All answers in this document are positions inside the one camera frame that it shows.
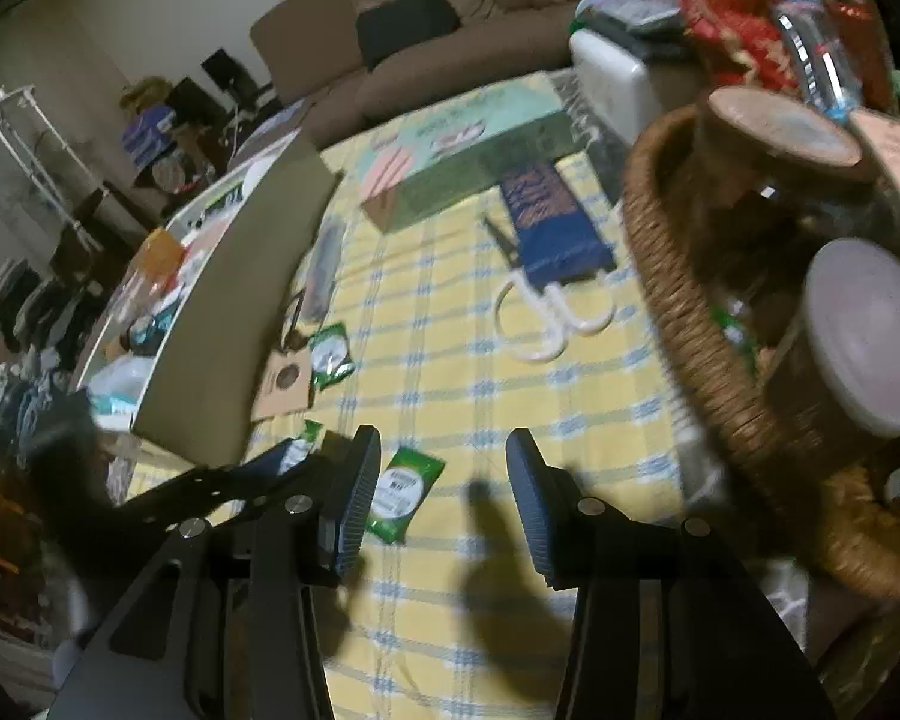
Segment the blue fabric case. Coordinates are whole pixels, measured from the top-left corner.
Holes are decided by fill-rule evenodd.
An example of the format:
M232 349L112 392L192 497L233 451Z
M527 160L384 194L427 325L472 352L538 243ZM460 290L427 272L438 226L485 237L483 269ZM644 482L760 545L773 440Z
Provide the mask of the blue fabric case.
M530 285L545 286L615 268L613 252L549 162L533 162L500 180Z

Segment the white scissors handle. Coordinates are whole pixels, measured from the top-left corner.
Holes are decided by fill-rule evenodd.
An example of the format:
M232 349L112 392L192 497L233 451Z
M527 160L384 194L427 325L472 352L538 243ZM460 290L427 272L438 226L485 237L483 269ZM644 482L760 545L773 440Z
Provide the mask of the white scissors handle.
M607 287L610 285L610 276L605 271L598 271L597 276ZM503 328L500 326L500 308L504 298L514 287L527 306L533 309L533 312L543 322L543 346L537 351L528 351L510 343L504 337ZM581 319L573 313L559 284L548 284L543 288L543 296L538 295L527 281L523 269L516 269L506 276L493 298L493 338L497 346L504 346L519 360L549 362L556 360L566 348L567 330L584 336L599 333L610 324L615 311L616 305L611 302L610 309L600 314L599 317Z
M514 287L520 293L527 306L533 309L533 312L543 322L543 347L538 351L528 351L510 343L506 340L503 328L500 326L500 307L503 305L506 295ZM567 337L563 330L562 322L550 310L550 305L547 301L530 286L522 268L510 271L503 283L497 288L496 295L493 297L491 312L493 314L493 339L496 341L497 346L506 346L506 349L519 360L524 360L525 362L549 362L550 360L556 360L567 346Z
M606 271L597 271L597 278L600 279L605 286L610 286L610 276L607 275ZM549 300L550 305L552 305L554 311L557 312L557 316L563 320L563 324L573 328L581 336L592 336L594 333L599 333L602 329L605 329L612 321L617 308L611 300L610 308L600 314L599 317L593 317L593 319L581 319L573 313L573 309L568 305L559 284L548 284L543 288L543 295Z

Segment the jar lid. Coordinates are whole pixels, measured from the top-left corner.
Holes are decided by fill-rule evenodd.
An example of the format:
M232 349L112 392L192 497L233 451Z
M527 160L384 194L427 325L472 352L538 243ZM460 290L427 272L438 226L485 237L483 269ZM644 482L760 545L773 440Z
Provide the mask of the jar lid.
M900 436L900 262L869 241L830 242L803 289L821 376L857 424Z
M855 138L798 100L746 86L710 94L711 111L726 124L781 154L834 169L858 166L864 153Z

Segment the brown couch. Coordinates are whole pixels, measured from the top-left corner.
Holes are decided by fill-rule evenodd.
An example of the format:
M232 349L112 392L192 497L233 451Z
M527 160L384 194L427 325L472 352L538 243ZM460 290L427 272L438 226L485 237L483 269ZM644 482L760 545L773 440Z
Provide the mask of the brown couch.
M567 29L578 0L447 0L460 17L458 30L367 71L357 14L384 1L284 0L252 26L282 103L305 101L290 122L248 149L294 127L324 148L482 84L570 62Z

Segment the wicker basket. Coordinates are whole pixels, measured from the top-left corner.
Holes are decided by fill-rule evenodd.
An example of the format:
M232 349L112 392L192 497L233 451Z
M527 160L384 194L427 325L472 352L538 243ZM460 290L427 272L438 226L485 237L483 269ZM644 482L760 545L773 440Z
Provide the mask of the wicker basket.
M704 423L767 501L797 555L856 591L900 599L900 515L876 500L861 461L821 483L797 471L799 458L785 450L760 389L712 322L673 235L662 197L691 151L695 119L690 106L654 122L624 176L626 232L660 341Z

